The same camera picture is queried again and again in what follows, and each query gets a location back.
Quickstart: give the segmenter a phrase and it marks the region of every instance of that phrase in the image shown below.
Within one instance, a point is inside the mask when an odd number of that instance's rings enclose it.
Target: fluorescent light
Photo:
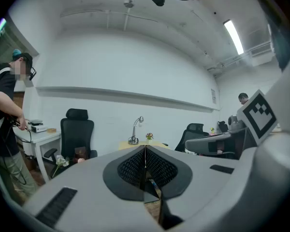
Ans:
[[[6,24],[6,20],[4,18],[2,18],[1,21],[0,21],[0,32],[3,29],[5,24]]]
[[[236,32],[236,29],[233,25],[233,22],[231,20],[228,20],[224,23],[224,26],[227,28],[232,40],[233,40],[233,43],[236,47],[236,50],[237,50],[237,53],[238,55],[242,54],[244,52],[243,50],[243,47],[242,47],[242,43],[241,43],[241,40],[240,38],[238,37],[238,34]]]

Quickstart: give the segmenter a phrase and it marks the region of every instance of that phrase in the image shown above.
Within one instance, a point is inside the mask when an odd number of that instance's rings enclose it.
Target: chair backrest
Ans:
[[[207,132],[199,132],[195,130],[184,130],[183,136],[179,141],[178,146],[175,148],[176,151],[184,152],[185,151],[185,142],[190,139],[196,139],[200,137],[206,137],[209,134]]]
[[[87,110],[71,108],[60,123],[63,157],[73,158],[75,148],[86,147],[90,156],[90,141],[94,123],[88,120]]]
[[[226,125],[226,122],[224,122],[224,121],[221,121],[221,122],[218,121],[218,127],[221,130],[221,132],[228,131],[228,125]]]
[[[198,123],[191,123],[187,126],[187,130],[203,132],[203,125]]]

